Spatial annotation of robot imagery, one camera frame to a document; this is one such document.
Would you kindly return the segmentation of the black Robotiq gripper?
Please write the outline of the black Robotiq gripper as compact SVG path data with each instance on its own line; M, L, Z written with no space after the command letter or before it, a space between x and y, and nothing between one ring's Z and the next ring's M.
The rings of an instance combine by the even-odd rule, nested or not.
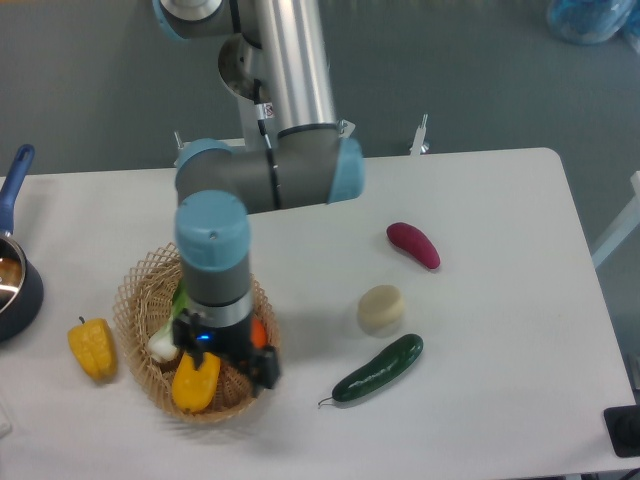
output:
M183 309L172 323L173 343L187 354L195 370L204 363L205 354L240 364L239 371L251 383L251 395L257 398L263 390L273 390L281 377L277 349L266 345L253 350L252 321L246 317L227 327L213 328L199 323L199 315Z

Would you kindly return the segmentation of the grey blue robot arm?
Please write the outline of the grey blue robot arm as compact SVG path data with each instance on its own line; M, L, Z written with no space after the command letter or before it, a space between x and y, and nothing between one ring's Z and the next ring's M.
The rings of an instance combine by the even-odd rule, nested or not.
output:
M341 135L335 115L319 8L314 1L157 1L172 37L227 35L222 65L248 86L254 109L273 108L276 137L255 116L256 140L235 150L213 139L179 150L174 220L188 301L173 324L175 345L201 364L214 354L255 391L275 386L272 346L251 341L253 213L334 203L364 188L359 144Z

